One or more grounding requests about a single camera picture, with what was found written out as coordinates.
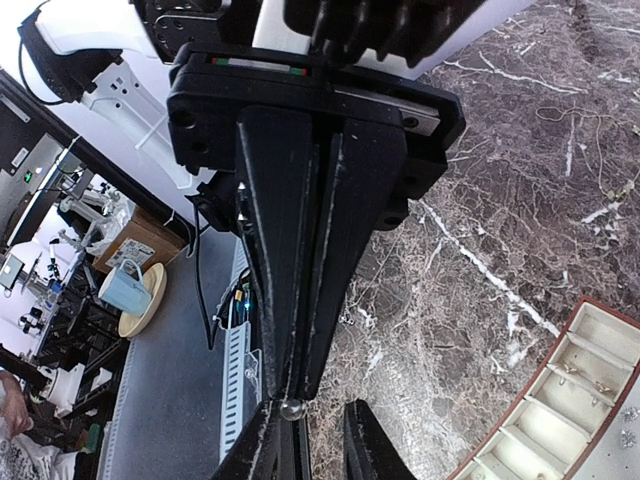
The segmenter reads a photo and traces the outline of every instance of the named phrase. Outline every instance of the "small metal ball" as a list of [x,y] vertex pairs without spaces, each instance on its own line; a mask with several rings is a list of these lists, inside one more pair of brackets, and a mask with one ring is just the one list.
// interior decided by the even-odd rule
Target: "small metal ball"
[[282,402],[280,414],[282,418],[289,422],[301,420],[307,414],[307,404],[300,400],[285,400]]

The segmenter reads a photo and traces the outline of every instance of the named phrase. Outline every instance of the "monitor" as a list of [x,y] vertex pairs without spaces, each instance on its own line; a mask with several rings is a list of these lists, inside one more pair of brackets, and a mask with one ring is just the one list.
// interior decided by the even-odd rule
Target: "monitor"
[[9,254],[4,265],[2,265],[2,269],[0,269],[0,286],[6,290],[13,290],[16,280],[18,280],[18,275],[20,275],[23,268],[24,262],[15,255]]

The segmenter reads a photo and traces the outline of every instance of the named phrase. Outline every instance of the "wire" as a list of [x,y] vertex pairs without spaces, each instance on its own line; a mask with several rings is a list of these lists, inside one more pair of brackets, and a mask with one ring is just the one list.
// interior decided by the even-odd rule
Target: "wire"
[[58,164],[58,163],[55,164],[55,167],[56,167],[56,170],[58,170],[60,173],[62,173],[64,175],[73,175],[75,173],[77,173],[78,175],[82,175],[87,170],[87,167],[84,167],[84,168],[81,168],[79,170],[74,170],[73,172],[67,172],[65,170],[62,170],[60,168],[60,164]]
[[34,192],[34,195],[38,192],[58,192],[58,193],[66,193],[67,195],[69,195],[71,193],[71,191],[76,188],[78,186],[78,182],[80,181],[80,179],[76,180],[75,182],[73,182],[73,185],[71,185],[68,188],[57,188],[57,187],[51,187],[51,188],[39,188],[38,190],[36,190]]
[[196,293],[198,294],[198,303],[200,304],[200,313],[202,314],[202,321],[204,322],[204,329],[207,335],[207,346],[209,350],[213,350],[213,346],[216,342],[216,334],[218,332],[219,319],[216,316],[213,326],[209,322],[209,314],[207,313],[207,305],[204,301],[204,294],[202,293],[202,281],[200,279],[200,212],[198,206],[193,204],[193,216],[196,228],[196,238],[194,241],[195,251],[195,263],[196,263]]
[[175,220],[175,219],[180,220],[180,223],[182,223],[182,225],[184,225],[184,228],[187,229],[187,235],[189,236],[189,250],[187,251],[187,258],[191,258],[191,257],[193,257],[193,251],[194,251],[194,246],[195,246],[195,239],[191,237],[191,227],[190,227],[190,225],[187,225],[187,222],[184,221],[180,216],[176,216],[175,213],[176,212],[174,211],[173,214],[171,215],[171,218],[169,219],[169,221],[167,221],[167,223],[165,223],[165,226],[169,225],[172,220]]
[[36,95],[33,92],[33,90],[31,90],[31,87],[27,83],[27,77],[24,75],[24,68],[22,66],[23,51],[24,51],[24,42],[22,41],[22,39],[20,39],[20,46],[18,47],[18,72],[20,73],[20,80],[22,80],[22,84],[24,85],[24,88],[27,91],[27,93],[31,95],[33,98],[35,98],[42,105],[45,105],[48,107],[55,107],[56,105],[62,105],[63,103],[66,103],[64,100],[56,100],[55,102],[48,102],[47,100],[43,100],[42,98],[40,98],[38,95]]

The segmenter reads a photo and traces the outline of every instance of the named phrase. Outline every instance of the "sticker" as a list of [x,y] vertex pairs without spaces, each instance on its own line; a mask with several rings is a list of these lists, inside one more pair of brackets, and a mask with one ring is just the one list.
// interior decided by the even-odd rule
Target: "sticker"
[[16,168],[20,168],[20,165],[22,165],[22,162],[24,162],[24,159],[27,158],[27,155],[29,155],[29,150],[27,150],[24,147],[21,148],[20,151],[18,152],[18,155],[16,155],[13,161],[11,162],[11,165],[13,165]]
[[[156,251],[148,245],[138,242],[133,238],[127,238],[122,242],[122,245],[120,245],[111,258],[107,260],[106,265],[107,267],[116,268],[119,267],[126,258],[128,258],[142,267],[142,265],[153,257],[155,253]],[[125,271],[132,275],[135,272],[135,268],[131,265],[127,265],[125,267]]]

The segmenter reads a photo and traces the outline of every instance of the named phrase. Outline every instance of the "marble countertop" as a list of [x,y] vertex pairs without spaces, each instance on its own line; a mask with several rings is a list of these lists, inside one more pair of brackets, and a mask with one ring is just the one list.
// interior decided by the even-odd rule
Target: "marble countertop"
[[343,478],[355,398],[418,479],[445,479],[581,295],[640,317],[640,4],[537,2],[424,81],[469,128],[361,262],[311,405],[317,479]]

